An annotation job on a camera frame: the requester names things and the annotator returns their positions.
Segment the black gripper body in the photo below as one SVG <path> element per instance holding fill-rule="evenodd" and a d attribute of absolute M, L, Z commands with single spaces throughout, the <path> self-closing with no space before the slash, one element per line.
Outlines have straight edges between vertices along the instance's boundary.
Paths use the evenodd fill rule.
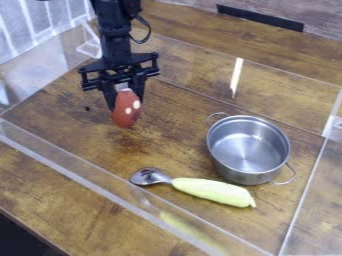
<path fill-rule="evenodd" d="M 156 52 L 133 53 L 131 42 L 143 44 L 149 39 L 147 33 L 141 40 L 136 40 L 128 33 L 100 34 L 101 58 L 93 63 L 79 68 L 81 76 L 81 88 L 84 91 L 97 89 L 101 91 L 103 84 L 119 84 L 127 82 L 132 89 L 132 79 L 143 75 L 145 80 L 159 74 Z"/>

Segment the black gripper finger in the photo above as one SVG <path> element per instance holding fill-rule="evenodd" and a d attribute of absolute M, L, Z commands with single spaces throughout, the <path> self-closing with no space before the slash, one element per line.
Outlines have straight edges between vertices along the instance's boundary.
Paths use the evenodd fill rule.
<path fill-rule="evenodd" d="M 116 102 L 116 90 L 112 84 L 103 84 L 101 85 L 101 92 L 104 95 L 105 103 L 109 110 L 115 109 L 115 102 Z"/>
<path fill-rule="evenodd" d="M 139 97 L 139 100 L 143 100 L 144 98 L 144 86 L 145 86 L 145 77 L 143 75 L 136 75 L 132 79 L 132 91 Z"/>

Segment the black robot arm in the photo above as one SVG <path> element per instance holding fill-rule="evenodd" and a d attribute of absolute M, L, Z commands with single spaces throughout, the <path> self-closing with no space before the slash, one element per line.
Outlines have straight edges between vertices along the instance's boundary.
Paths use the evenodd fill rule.
<path fill-rule="evenodd" d="M 101 91 L 107 106 L 113 110 L 117 95 L 115 86 L 120 83 L 128 83 L 128 88 L 143 100 L 145 80 L 159 74 L 159 54 L 131 51 L 131 41 L 143 44 L 151 36 L 147 33 L 141 40 L 131 36 L 133 19 L 151 28 L 139 15 L 140 0 L 91 0 L 91 4 L 97 17 L 101 57 L 79 68 L 81 89 Z"/>

